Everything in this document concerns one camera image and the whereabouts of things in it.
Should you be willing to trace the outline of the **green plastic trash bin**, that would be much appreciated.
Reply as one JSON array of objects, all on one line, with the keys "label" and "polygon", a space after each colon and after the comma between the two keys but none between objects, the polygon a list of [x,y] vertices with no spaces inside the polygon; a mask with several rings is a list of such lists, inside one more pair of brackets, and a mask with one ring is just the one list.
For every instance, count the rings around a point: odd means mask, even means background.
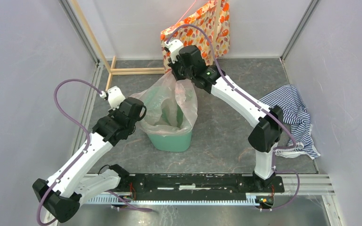
[{"label": "green plastic trash bin", "polygon": [[154,147],[158,150],[167,152],[184,152],[190,146],[192,131],[183,135],[161,136],[156,134],[147,134],[147,136]]}]

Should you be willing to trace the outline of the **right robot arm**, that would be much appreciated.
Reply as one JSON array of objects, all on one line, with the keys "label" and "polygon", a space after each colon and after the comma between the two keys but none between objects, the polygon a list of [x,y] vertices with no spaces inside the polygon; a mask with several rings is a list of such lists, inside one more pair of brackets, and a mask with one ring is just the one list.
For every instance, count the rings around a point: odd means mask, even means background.
[{"label": "right robot arm", "polygon": [[195,45],[166,47],[168,65],[176,80],[191,80],[199,89],[221,99],[241,114],[253,127],[248,136],[255,149],[253,185],[259,192],[272,187],[276,176],[273,168],[273,151],[282,133],[283,111],[270,107],[241,89],[217,65],[207,65]]}]

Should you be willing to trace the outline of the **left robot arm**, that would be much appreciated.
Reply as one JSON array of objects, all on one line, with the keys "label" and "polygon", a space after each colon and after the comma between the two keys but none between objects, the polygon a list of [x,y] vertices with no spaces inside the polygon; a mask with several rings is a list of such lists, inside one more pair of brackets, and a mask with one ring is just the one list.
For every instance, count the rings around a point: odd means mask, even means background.
[{"label": "left robot arm", "polygon": [[83,178],[105,153],[134,133],[136,122],[143,119],[146,110],[142,101],[128,97],[100,118],[64,166],[48,179],[39,178],[33,183],[38,208],[45,208],[55,220],[64,223],[91,198],[111,189],[125,191],[129,187],[129,173],[118,165],[88,180]]}]

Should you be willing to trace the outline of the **pink plastic trash bag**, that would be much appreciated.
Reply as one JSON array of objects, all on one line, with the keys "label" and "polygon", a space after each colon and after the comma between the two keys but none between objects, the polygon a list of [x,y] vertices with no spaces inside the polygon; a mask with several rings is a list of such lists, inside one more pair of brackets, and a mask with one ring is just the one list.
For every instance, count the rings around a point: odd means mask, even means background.
[{"label": "pink plastic trash bag", "polygon": [[197,95],[190,80],[177,81],[169,71],[150,88],[132,94],[147,108],[137,126],[147,134],[183,135],[191,132],[197,120]]}]

